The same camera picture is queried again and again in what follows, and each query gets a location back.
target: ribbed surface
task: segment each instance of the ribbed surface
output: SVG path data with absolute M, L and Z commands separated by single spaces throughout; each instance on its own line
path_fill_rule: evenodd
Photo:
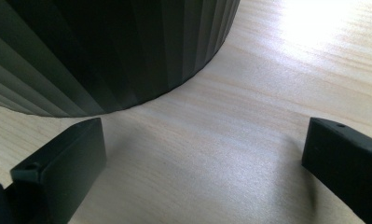
M 0 0 L 0 105 L 83 117 L 154 99 L 223 44 L 239 0 Z

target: wooden table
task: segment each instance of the wooden table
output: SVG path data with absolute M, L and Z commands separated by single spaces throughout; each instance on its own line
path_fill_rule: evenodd
M 372 137 L 372 1 L 241 0 L 195 77 L 100 117 L 107 168 L 71 223 L 363 223 L 300 159 L 310 117 Z M 0 107 L 0 182 L 83 119 Z

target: light wood tabletop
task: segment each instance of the light wood tabletop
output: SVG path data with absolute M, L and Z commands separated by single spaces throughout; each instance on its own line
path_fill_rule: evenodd
M 70 223 L 363 223 L 300 160 L 310 117 L 372 137 L 372 1 L 241 0 L 195 77 L 99 117 L 107 167 Z M 0 107 L 0 183 L 84 119 Z

